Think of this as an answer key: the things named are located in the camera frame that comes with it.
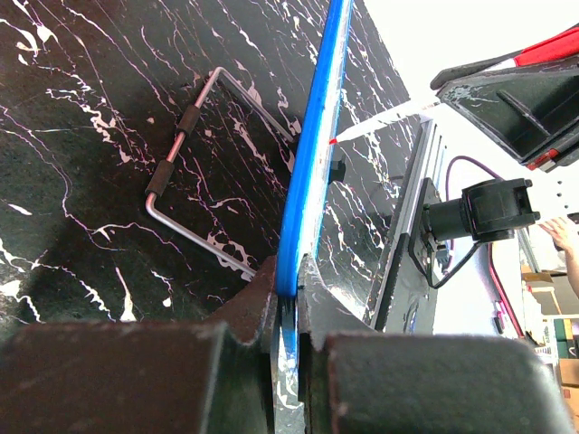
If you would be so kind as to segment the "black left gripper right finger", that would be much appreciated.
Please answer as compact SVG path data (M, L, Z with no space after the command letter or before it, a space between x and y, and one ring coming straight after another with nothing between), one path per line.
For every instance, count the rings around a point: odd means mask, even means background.
M298 276L299 400L307 433L375 433L377 333L325 285L305 255Z

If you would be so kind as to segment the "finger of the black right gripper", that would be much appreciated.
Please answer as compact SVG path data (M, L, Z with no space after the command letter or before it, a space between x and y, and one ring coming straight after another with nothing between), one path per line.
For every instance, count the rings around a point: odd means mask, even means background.
M441 101L525 167L578 161L578 64L547 62L446 82Z
M514 61L515 59L521 58L523 61L529 61L530 64L537 64L563 59L577 53L577 44L572 45L570 48L535 48L533 50L528 49L520 52L512 52L492 59L454 66L440 71L432 79L430 89L437 90L448 81L494 68L496 65L506 61Z

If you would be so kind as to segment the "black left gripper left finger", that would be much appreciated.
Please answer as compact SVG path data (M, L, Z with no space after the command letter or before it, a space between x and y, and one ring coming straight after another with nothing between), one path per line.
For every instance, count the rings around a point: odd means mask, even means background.
M203 433L274 431L272 357L277 353L276 258L207 318L217 332L204 396Z

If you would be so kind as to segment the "red capped marker pen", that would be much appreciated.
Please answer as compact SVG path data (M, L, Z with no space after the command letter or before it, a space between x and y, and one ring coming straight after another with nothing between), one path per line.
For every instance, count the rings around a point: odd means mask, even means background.
M570 28L556 36L538 42L517 54L509 54L504 60L491 59L476 66L476 71L468 72L467 76L482 72L494 72L505 69L526 67L539 63L558 61L578 53L578 27ZM402 104L382 111L371 118L347 128L336 137L329 140L330 145L354 140L386 126L392 125L414 115L428 118L426 112L441 105L438 94L441 89L435 89L422 99L410 99Z

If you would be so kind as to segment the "blue framed whiteboard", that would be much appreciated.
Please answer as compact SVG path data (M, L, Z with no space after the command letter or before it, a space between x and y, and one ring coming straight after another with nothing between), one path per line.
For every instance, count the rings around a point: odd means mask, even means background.
M282 217L274 279L282 343L277 392L292 410L299 407L299 267L305 256L317 257L353 6L352 1L329 3Z

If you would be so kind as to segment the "bare human hand background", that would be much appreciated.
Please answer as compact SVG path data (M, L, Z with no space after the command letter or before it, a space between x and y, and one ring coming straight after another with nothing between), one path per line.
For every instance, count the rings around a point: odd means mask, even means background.
M556 217L540 223L539 227L548 233L565 253L578 250L578 226L568 217Z

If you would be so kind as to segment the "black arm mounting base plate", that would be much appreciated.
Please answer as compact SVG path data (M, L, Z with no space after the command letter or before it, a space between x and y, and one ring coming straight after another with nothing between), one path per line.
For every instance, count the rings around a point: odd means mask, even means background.
M430 286L435 265L434 240L425 214L441 201L432 181L420 184L413 217L395 246L384 289L373 318L373 328L389 335L431 335L437 291Z

